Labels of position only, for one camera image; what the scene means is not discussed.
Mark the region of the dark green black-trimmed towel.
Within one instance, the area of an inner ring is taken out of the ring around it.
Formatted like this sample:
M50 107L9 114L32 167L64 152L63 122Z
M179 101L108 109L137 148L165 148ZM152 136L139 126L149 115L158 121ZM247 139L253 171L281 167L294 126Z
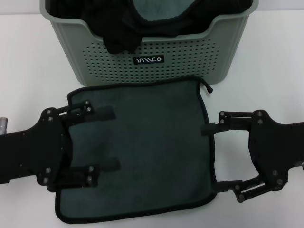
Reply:
M73 167L98 164L98 185L56 193L55 212L68 224L105 222L191 209L216 196L213 136L200 95L203 80L84 87L70 105L89 100L115 118L71 126Z

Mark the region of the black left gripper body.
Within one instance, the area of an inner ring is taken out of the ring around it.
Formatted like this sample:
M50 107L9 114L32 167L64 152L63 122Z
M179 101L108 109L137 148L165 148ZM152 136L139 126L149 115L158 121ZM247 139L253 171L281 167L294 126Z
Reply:
M8 119L0 117L0 184L36 176L39 185L57 191L56 177L72 156L72 141L57 110L44 110L33 127L15 133L7 133Z

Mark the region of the black cloth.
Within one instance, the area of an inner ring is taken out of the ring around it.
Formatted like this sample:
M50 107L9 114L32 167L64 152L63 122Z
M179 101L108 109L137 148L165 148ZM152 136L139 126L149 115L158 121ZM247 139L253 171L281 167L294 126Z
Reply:
M111 54L133 53L143 37L176 37L207 30L220 15L239 14L249 9L253 0L196 0L181 15L156 21L143 19L132 0L50 0L51 16L81 19L104 40Z

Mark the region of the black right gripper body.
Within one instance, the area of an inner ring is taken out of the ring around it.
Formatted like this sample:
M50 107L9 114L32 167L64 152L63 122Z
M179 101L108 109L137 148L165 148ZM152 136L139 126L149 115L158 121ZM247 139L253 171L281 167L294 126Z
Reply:
M269 177L272 171L278 171L276 183L280 190L288 182L289 170L304 164L304 122L281 124L265 110L257 110L248 148L258 173Z

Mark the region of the sage green perforated storage box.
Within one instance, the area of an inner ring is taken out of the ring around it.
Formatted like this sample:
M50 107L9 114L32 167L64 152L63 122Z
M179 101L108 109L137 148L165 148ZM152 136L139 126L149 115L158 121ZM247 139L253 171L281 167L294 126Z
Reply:
M209 84L221 82L259 0L252 0L252 5L240 14L217 16L203 33L143 38L133 53L120 54L110 54L103 39L83 20L52 16L51 3L40 0L40 12L51 22L78 81L84 86L100 86L182 76L199 76Z

